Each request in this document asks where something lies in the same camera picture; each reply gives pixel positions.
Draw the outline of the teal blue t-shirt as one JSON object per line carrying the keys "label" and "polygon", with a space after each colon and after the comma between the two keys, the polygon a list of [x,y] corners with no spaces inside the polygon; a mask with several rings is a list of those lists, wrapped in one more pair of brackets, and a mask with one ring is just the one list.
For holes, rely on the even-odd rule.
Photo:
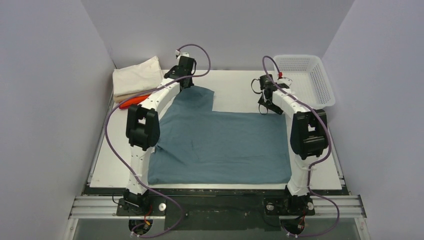
{"label": "teal blue t-shirt", "polygon": [[286,184],[292,174],[286,119],[213,110],[214,92],[184,89],[160,119],[148,183]]}

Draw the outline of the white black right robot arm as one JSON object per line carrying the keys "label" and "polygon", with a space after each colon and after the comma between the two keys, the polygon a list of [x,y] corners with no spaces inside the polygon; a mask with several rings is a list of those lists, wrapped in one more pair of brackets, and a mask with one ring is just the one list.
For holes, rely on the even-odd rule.
{"label": "white black right robot arm", "polygon": [[327,116],[324,110],[312,112],[293,95],[285,83],[273,83],[272,77],[259,77],[258,104],[276,114],[283,114],[287,124],[291,176],[284,190],[281,215],[314,215],[309,190],[312,163],[329,146],[326,134]]}

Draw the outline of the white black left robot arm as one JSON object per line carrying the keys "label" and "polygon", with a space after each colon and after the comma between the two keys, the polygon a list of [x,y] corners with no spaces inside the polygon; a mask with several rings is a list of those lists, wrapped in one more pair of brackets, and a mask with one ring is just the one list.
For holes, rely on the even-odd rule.
{"label": "white black left robot arm", "polygon": [[159,86],[141,103],[128,108],[125,135],[130,144],[130,177],[123,193],[124,207],[136,215],[148,213],[148,168],[154,146],[160,138],[159,115],[183,89],[193,86],[192,75],[197,62],[188,55],[179,56],[178,64],[169,70]]}

